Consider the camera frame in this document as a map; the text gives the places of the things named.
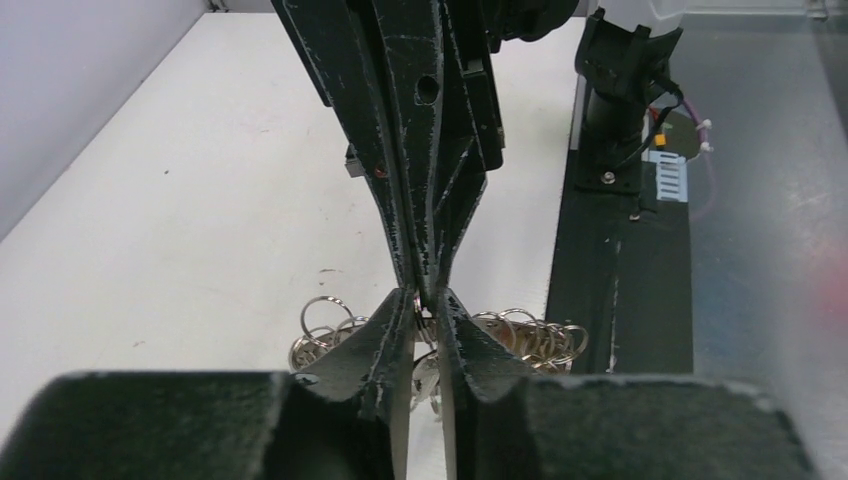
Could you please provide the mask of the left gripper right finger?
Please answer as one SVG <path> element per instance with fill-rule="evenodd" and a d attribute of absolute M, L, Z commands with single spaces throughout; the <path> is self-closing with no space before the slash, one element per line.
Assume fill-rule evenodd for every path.
<path fill-rule="evenodd" d="M 437 310 L 451 479 L 815 479 L 790 418 L 758 388 L 691 375 L 547 375 Z"/>

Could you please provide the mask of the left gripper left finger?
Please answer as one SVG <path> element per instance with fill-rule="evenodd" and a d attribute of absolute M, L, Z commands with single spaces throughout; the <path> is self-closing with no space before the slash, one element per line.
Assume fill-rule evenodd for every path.
<path fill-rule="evenodd" d="M 5 479 L 402 479 L 414 302 L 298 372 L 87 371 L 32 399 L 1 451 Z"/>

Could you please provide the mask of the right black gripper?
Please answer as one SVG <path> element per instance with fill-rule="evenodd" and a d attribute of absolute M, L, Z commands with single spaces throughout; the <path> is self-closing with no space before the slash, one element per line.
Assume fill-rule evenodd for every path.
<path fill-rule="evenodd" d="M 431 312 L 503 165 L 491 56 L 563 26 L 578 0 L 274 1 L 381 215 L 398 285 Z"/>

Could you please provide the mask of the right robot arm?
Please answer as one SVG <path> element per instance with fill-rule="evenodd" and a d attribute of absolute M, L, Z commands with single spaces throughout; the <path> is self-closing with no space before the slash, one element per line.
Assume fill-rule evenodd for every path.
<path fill-rule="evenodd" d="M 503 163 L 491 57 L 510 40 L 563 26 L 574 1 L 277 1 L 274 10 L 330 107 L 375 198 L 398 286 L 434 308 L 447 289 L 486 175 Z M 683 1 L 600 1 L 575 70 L 589 89 L 583 118 L 601 172 L 646 149 L 643 115 L 681 96 L 670 57 Z"/>

